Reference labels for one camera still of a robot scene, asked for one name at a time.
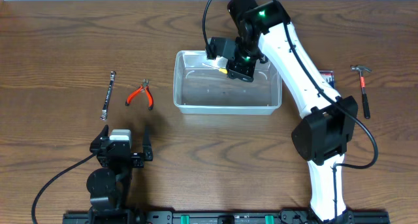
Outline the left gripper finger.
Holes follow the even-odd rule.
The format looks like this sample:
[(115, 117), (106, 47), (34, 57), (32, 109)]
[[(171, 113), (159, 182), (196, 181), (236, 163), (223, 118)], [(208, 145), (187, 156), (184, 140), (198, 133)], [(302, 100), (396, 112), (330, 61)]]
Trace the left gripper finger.
[(144, 128), (144, 135), (142, 137), (142, 148), (144, 153), (151, 153), (152, 152), (152, 144), (150, 140), (150, 131), (148, 126), (146, 125)]
[(103, 129), (101, 130), (101, 132), (96, 137), (96, 140), (98, 142), (100, 142), (103, 137), (108, 137), (108, 131), (109, 131), (109, 126), (108, 125), (105, 125), (103, 127)]

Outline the small claw hammer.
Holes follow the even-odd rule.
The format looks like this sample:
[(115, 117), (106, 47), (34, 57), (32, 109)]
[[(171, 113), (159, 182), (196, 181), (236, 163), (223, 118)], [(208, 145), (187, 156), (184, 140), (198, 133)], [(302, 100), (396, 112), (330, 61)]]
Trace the small claw hammer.
[(363, 114), (365, 119), (370, 119), (370, 107), (368, 104), (368, 97), (365, 91), (364, 72), (372, 72), (372, 70), (368, 67), (365, 67), (364, 65), (352, 65), (350, 66), (350, 69), (359, 73)]

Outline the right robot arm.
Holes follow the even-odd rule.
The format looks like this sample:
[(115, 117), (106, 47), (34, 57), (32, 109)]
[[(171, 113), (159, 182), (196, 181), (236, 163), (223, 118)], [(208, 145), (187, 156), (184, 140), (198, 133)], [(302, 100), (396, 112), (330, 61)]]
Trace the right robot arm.
[(310, 210), (322, 223), (341, 220), (347, 208), (340, 166), (353, 136), (358, 111), (355, 99), (341, 97), (322, 78), (279, 1), (258, 5), (255, 0), (230, 0), (227, 10), (238, 36), (216, 48), (215, 55), (227, 58), (229, 78), (246, 82), (253, 81), (257, 62), (269, 60), (273, 64), (301, 118), (291, 138), (308, 163)]

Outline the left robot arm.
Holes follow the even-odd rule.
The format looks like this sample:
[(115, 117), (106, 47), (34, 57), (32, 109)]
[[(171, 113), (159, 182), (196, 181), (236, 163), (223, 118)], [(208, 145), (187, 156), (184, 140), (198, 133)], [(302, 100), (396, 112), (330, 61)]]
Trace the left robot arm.
[(124, 206), (131, 185), (132, 170), (153, 160), (149, 130), (142, 137), (142, 151), (132, 152), (131, 131), (105, 125), (90, 144), (101, 168), (92, 172), (86, 182), (92, 208), (116, 210)]

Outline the black yellow screwdriver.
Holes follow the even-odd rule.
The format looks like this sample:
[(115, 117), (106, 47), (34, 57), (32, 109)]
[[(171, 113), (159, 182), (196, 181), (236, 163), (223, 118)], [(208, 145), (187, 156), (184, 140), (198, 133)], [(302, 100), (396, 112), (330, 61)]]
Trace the black yellow screwdriver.
[(227, 69), (225, 67), (216, 67), (216, 66), (213, 66), (213, 65), (205, 64), (205, 63), (203, 63), (203, 65), (205, 67), (218, 70), (219, 72), (222, 72), (223, 74), (227, 74)]

